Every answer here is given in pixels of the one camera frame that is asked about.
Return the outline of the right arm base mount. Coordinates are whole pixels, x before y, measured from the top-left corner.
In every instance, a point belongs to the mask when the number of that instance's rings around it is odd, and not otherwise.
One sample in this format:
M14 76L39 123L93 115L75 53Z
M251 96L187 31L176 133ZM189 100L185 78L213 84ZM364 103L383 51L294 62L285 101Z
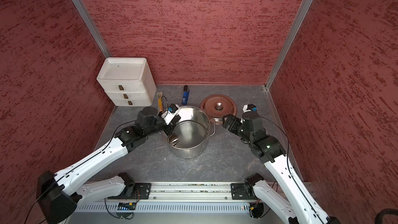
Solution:
M231 184L231 195L233 200L257 200L258 198L254 192L254 185L264 180L263 176L258 173L255 173L249 177L244 179L244 182L241 183L232 183Z

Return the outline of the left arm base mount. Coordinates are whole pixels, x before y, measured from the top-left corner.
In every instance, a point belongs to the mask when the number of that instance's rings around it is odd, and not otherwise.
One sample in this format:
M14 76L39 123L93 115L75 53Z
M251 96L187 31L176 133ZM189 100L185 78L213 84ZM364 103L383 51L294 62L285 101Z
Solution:
M151 183L137 183L125 172L119 173L118 176L124 181L125 188L118 196L108 197L108 199L135 199L136 201L149 199L152 186Z

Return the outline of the stainless steel pot lid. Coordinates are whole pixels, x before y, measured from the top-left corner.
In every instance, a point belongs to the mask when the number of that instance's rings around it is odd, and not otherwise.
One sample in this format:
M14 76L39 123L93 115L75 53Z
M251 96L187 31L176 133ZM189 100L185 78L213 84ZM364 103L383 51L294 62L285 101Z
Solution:
M236 115L236 103L228 96L223 94L213 94L206 97L200 104L200 109L215 123L222 125L223 117Z

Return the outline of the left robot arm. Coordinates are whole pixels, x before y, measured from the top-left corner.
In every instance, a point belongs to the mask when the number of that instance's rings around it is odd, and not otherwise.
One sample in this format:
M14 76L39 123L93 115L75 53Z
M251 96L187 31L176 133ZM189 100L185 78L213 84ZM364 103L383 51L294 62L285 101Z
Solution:
M56 173L44 172L38 178L36 202L49 224L66 220L78 207L91 201L123 195L134 189L134 180L127 173L89 184L87 181L112 162L126 156L157 133L170 134L181 119L180 106L171 104L166 113L148 106L137 119L116 129L102 147L77 163Z

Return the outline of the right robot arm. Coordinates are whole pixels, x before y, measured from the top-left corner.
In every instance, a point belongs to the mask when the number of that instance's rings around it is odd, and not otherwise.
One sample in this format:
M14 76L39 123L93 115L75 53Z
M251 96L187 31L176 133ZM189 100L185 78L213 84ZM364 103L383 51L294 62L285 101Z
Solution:
M246 192L265 203L285 224L338 224L310 194L291 164L280 141L267 134L263 118L256 111L223 117L222 126L239 136L277 181L284 196L259 174L245 179Z

